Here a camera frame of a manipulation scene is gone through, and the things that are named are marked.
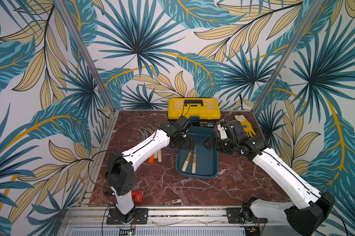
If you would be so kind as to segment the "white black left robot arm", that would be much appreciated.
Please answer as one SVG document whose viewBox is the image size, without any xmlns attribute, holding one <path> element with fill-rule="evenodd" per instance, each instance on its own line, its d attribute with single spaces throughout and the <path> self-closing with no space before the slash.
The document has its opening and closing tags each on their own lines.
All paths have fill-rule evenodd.
<svg viewBox="0 0 355 236">
<path fill-rule="evenodd" d="M 194 141 L 187 136 L 191 121 L 181 116 L 172 123 L 161 124 L 150 137 L 122 152 L 112 153 L 106 166 L 105 178 L 116 199 L 116 208 L 123 216 L 132 215 L 135 205 L 131 191 L 135 186 L 135 172 L 152 154 L 171 146 L 194 150 Z"/>
</svg>

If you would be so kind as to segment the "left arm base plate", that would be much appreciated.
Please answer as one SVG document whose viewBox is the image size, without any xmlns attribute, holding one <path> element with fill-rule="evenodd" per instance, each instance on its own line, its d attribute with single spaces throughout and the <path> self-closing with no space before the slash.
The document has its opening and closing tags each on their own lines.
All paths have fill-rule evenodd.
<svg viewBox="0 0 355 236">
<path fill-rule="evenodd" d="M 109 210 L 106 220 L 107 225 L 125 225 L 135 223 L 136 225 L 146 225 L 148 221 L 148 208 L 135 208 L 128 214 L 122 214 L 117 208 Z"/>
</svg>

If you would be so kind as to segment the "teal plastic tray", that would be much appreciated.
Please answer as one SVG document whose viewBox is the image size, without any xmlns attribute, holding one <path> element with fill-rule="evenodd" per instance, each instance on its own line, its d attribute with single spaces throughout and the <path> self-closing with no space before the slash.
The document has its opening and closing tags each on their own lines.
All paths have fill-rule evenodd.
<svg viewBox="0 0 355 236">
<path fill-rule="evenodd" d="M 197 161 L 196 161 L 196 173 L 192 173 L 192 162 L 187 165 L 186 170 L 183 172 L 182 168 L 186 157 L 189 153 L 188 150 L 178 149 L 176 157 L 176 170 L 177 172 L 188 178 L 197 179 L 212 179 L 218 174 L 218 152 L 215 150 L 208 150 L 204 146 L 204 142 L 209 137 L 215 137 L 216 132 L 211 128 L 192 126 L 188 129 L 187 136 L 190 137 L 195 142 L 195 147 L 197 151 Z"/>
</svg>

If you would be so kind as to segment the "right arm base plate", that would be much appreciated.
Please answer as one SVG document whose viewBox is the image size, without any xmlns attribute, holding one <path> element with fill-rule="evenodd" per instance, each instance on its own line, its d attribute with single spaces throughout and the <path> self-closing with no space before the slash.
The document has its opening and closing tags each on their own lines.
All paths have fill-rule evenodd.
<svg viewBox="0 0 355 236">
<path fill-rule="evenodd" d="M 257 218 L 250 209 L 243 207 L 228 207 L 226 215 L 229 224 L 264 224 L 267 218 Z"/>
</svg>

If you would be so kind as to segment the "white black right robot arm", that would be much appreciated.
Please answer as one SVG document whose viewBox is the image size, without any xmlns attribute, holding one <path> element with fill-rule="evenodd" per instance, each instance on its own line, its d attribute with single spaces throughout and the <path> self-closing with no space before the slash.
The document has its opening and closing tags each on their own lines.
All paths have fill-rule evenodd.
<svg viewBox="0 0 355 236">
<path fill-rule="evenodd" d="M 289 224 L 302 236 L 312 235 L 327 219 L 335 198 L 321 193 L 289 167 L 260 136 L 248 136 L 242 124 L 233 120 L 218 125 L 220 136 L 204 142 L 208 150 L 239 153 L 262 168 L 288 195 L 290 202 L 278 203 L 253 198 L 243 204 L 243 219 L 266 218 Z"/>
</svg>

